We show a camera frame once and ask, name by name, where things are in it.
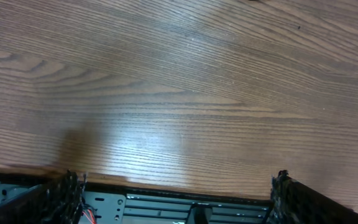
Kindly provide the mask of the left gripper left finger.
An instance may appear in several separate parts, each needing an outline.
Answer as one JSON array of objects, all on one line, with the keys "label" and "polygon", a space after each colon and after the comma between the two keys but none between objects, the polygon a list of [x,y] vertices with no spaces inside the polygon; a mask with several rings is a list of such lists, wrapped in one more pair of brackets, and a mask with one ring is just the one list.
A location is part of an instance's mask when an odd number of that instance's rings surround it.
[{"label": "left gripper left finger", "polygon": [[86,181],[68,171],[0,204],[0,224],[77,224],[83,213]]}]

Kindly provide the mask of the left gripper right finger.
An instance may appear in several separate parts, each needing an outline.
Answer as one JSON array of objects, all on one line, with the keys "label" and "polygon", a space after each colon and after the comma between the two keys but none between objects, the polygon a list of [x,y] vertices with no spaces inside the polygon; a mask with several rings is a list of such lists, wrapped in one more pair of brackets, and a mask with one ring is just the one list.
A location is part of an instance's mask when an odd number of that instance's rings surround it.
[{"label": "left gripper right finger", "polygon": [[281,170],[272,179],[270,224],[358,224],[358,213],[291,178]]}]

